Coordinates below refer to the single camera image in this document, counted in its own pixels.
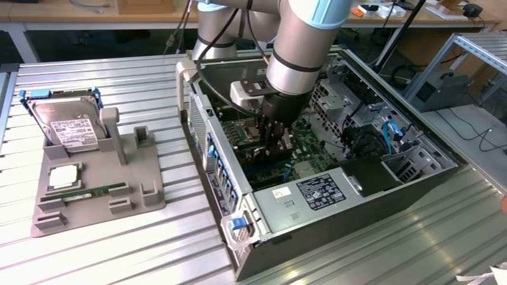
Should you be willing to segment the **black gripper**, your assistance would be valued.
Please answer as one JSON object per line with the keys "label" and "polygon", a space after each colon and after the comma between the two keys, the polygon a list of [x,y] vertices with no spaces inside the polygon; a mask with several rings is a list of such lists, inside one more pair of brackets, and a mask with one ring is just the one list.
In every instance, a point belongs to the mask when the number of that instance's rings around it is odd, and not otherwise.
{"label": "black gripper", "polygon": [[284,93],[268,94],[262,104],[262,117],[258,120],[260,141],[267,155],[283,153],[279,147],[282,138],[292,130],[292,125],[300,117],[310,102],[310,93],[292,96]]}

